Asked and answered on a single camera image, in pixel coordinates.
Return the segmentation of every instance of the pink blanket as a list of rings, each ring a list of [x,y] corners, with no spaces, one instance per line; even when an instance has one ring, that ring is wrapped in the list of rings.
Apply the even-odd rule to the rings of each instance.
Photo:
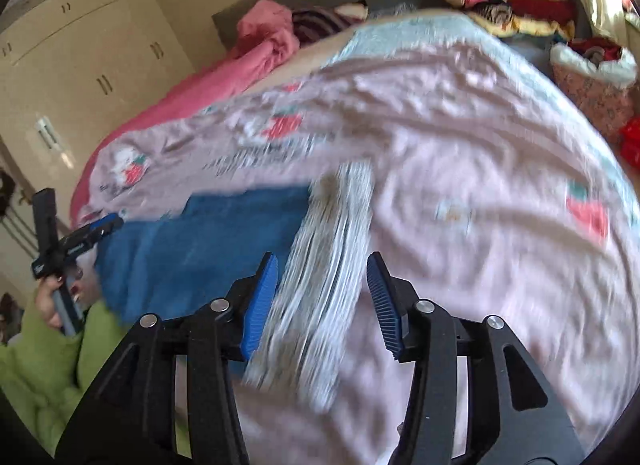
[[[89,178],[102,149],[132,130],[187,118],[218,100],[238,95],[285,63],[300,48],[293,35],[291,10],[272,0],[259,0],[238,22],[238,42],[222,61],[180,82],[156,105],[122,124],[104,138],[89,157],[71,198],[70,217],[89,201]]]

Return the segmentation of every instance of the blue towel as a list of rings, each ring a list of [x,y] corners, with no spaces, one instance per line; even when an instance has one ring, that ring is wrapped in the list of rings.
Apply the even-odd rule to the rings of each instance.
[[[190,315],[254,275],[264,252],[282,276],[308,202],[308,187],[195,194],[177,218],[126,222],[98,246],[107,306],[126,323]]]

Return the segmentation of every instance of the green cloth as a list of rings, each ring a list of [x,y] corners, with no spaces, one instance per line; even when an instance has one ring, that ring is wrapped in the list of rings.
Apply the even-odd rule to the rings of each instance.
[[[48,327],[30,303],[19,340],[0,346],[0,387],[31,434],[53,456],[82,394],[126,333],[103,301],[89,310],[84,333],[65,337]],[[190,456],[183,422],[178,452]]]

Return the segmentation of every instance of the metal screw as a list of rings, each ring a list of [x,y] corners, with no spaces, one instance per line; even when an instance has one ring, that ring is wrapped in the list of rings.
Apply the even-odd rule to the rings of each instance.
[[[151,326],[155,326],[156,322],[158,322],[158,317],[156,317],[153,313],[147,313],[142,316],[140,319],[140,325],[143,328],[151,328]]]
[[[421,313],[433,313],[436,309],[433,302],[426,301],[425,299],[421,299],[417,303],[415,303],[415,308]]]
[[[491,315],[491,317],[488,317],[486,323],[495,330],[501,330],[504,328],[504,320],[497,315]]]
[[[223,311],[229,309],[229,301],[227,299],[213,299],[213,301],[211,301],[210,307],[213,311],[222,313]]]

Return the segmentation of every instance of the person's hand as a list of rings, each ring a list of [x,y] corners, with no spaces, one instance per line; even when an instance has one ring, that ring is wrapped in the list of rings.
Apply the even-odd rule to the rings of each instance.
[[[56,306],[52,298],[53,292],[60,288],[62,281],[62,278],[58,279],[53,276],[41,279],[38,285],[38,291],[36,292],[36,309],[42,319],[47,323],[47,326],[54,329],[62,328],[62,319],[56,311]],[[74,301],[76,301],[82,294],[82,284],[80,281],[76,281],[69,292],[71,292]]]

